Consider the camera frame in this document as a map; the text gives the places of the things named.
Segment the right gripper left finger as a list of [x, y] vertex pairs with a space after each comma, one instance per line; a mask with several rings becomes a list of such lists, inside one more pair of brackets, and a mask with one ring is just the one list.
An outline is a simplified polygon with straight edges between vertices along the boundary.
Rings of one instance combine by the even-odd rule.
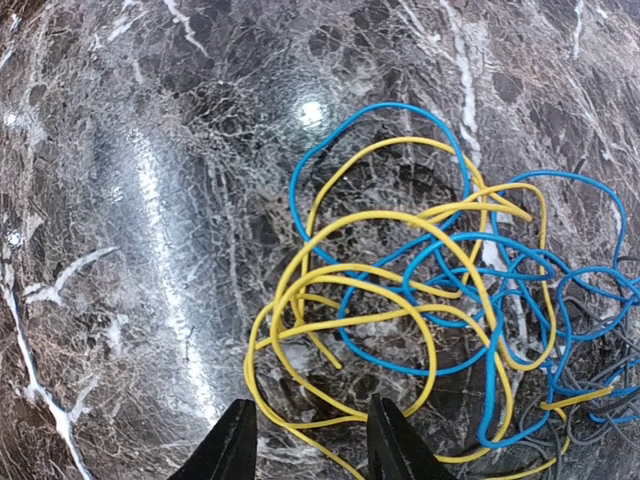
[[254, 480], [256, 460], [256, 404], [236, 399], [168, 480]]

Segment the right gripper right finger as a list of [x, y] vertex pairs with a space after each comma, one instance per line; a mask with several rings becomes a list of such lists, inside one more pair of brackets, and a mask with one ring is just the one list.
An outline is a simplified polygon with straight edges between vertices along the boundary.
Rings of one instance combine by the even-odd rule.
[[370, 479], [453, 480], [396, 404], [375, 394], [367, 418]]

